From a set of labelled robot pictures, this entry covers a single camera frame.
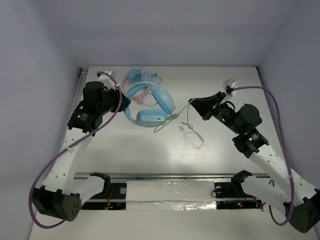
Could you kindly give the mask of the light blue headphones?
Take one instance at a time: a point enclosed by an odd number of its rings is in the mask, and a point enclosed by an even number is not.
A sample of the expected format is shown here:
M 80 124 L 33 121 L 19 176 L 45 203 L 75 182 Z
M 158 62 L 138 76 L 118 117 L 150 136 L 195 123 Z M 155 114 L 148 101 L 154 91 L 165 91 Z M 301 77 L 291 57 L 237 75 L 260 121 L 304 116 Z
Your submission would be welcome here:
M 130 106 L 123 112 L 126 118 L 133 124 L 144 128 L 156 128 L 167 121 L 167 116 L 176 109 L 175 103 L 169 92 L 159 84 L 151 81 L 138 82 L 134 84 L 125 94 L 131 100 L 142 88 L 151 87 L 151 94 L 161 109 L 140 110 L 136 119 L 131 116 Z

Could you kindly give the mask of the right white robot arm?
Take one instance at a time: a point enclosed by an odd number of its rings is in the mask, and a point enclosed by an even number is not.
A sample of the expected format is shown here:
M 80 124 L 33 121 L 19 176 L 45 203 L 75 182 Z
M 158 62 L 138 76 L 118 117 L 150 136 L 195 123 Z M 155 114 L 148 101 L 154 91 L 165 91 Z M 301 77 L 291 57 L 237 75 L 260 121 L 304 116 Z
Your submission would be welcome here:
M 300 233 L 307 233 L 320 221 L 320 190 L 303 179 L 282 159 L 269 141 L 257 130 L 262 123 L 259 110 L 245 103 L 235 110 L 226 94 L 189 99 L 190 105 L 204 121 L 214 117 L 236 134 L 232 139 L 236 149 L 258 165 L 276 186 L 263 184 L 252 173 L 242 170 L 231 179 L 231 192 L 238 197 L 253 196 L 277 209 Z

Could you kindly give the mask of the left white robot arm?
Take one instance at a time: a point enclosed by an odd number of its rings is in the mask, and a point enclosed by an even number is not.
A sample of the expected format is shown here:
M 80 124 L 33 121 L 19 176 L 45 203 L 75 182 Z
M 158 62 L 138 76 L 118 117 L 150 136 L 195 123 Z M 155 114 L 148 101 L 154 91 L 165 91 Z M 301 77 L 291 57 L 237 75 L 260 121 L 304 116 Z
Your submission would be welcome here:
M 60 153 L 38 174 L 29 192 L 30 216 L 39 227 L 50 228 L 36 219 L 33 208 L 42 215 L 60 219 L 62 222 L 72 222 L 90 198 L 110 195 L 112 187 L 109 175 L 93 172 L 80 185 L 74 184 L 74 177 L 96 132 L 107 125 L 103 122 L 103 116 L 111 112 L 111 117 L 114 118 L 130 103 L 115 82 L 110 86 L 105 86 L 101 81 L 85 84 L 82 101 L 67 124 L 65 142 Z

